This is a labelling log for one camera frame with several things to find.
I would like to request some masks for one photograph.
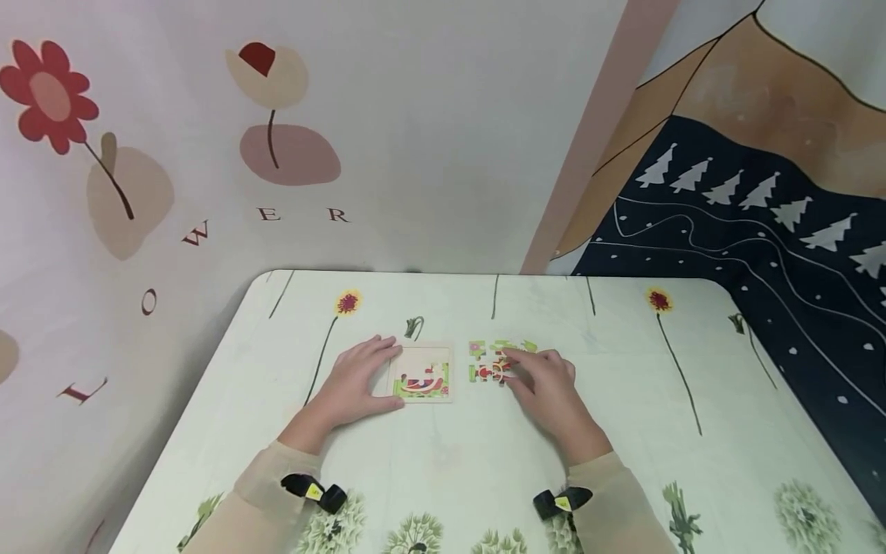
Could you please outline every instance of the colorful puzzle piece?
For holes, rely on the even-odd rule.
[[[486,355],[486,341],[485,340],[472,340],[468,343],[468,352],[474,358],[477,358],[479,361],[481,356]]]
[[[489,343],[489,352],[486,351],[484,340],[472,340],[468,343],[470,356],[478,363],[468,366],[468,380],[471,383],[485,383],[490,379],[499,384],[504,384],[504,378],[511,371],[508,357],[502,352],[504,348],[522,348],[526,352],[537,352],[539,347],[530,340],[522,340],[521,346],[516,346],[510,340],[498,339]]]
[[[440,398],[449,396],[449,364],[432,364],[424,378],[410,378],[406,373],[393,382],[393,394],[400,398]]]

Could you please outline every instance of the white tree painting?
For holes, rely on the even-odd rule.
[[[732,202],[729,201],[729,198],[735,194],[735,187],[737,187],[738,183],[742,180],[743,171],[744,169],[739,169],[738,173],[726,180],[725,183],[718,187],[714,187],[707,192],[702,192],[704,196],[708,197],[708,204],[722,204],[723,206],[729,206],[732,204]]]
[[[758,184],[757,188],[751,191],[748,198],[742,200],[742,203],[739,204],[739,206],[744,210],[751,206],[766,207],[766,200],[772,197],[773,189],[775,188],[775,179],[779,175],[781,175],[781,172],[776,171],[773,176]]]
[[[814,232],[811,236],[801,238],[806,243],[806,248],[815,248],[820,246],[825,250],[836,252],[837,241],[843,240],[843,235],[852,226],[852,218],[858,214],[850,214],[846,219],[841,219],[836,223],[832,223],[826,229]]]
[[[708,164],[711,163],[711,161],[713,161],[713,158],[700,161],[689,168],[686,173],[677,177],[677,180],[671,183],[673,193],[676,194],[680,191],[694,191],[698,182],[702,180],[702,175],[708,170]]]
[[[642,183],[640,185],[641,189],[647,188],[650,184],[661,184],[665,182],[665,173],[667,173],[668,166],[671,165],[671,160],[673,160],[673,149],[677,145],[677,143],[671,144],[671,147],[667,149],[667,152],[661,155],[658,160],[643,172],[643,175],[634,179],[635,181],[639,181]]]
[[[849,259],[859,265],[855,269],[858,273],[866,271],[869,276],[876,279],[880,275],[880,266],[886,263],[886,240],[881,242],[879,246],[865,248],[862,254],[855,254]]]
[[[806,204],[812,202],[808,196],[802,200],[782,204],[778,207],[770,208],[775,214],[775,221],[781,223],[788,228],[790,232],[794,232],[794,225],[800,223],[800,217],[806,213]]]

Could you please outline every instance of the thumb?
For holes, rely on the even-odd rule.
[[[526,386],[526,383],[515,377],[508,378],[507,380],[505,380],[505,383],[507,383],[508,388],[510,388],[510,390],[514,392],[514,396],[516,396],[517,402],[520,402],[520,405],[528,411],[535,403],[535,394],[533,394],[532,391],[529,390],[529,387]]]
[[[374,416],[399,410],[404,405],[405,402],[399,396],[370,396],[366,399],[366,406],[363,411],[367,416]]]

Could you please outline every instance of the dark blue mountain painting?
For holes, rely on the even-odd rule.
[[[724,286],[886,521],[885,223],[882,200],[672,117],[572,274]]]

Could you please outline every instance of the hand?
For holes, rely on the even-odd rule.
[[[532,378],[531,384],[507,378],[508,386],[526,413],[554,437],[568,465],[583,464],[612,451],[606,433],[575,390],[572,362],[556,350],[532,354],[505,348],[504,353]]]
[[[277,440],[320,454],[334,428],[402,408],[402,398],[369,393],[369,380],[378,368],[403,350],[394,342],[394,337],[381,340],[376,335],[339,354],[317,396],[292,418]]]

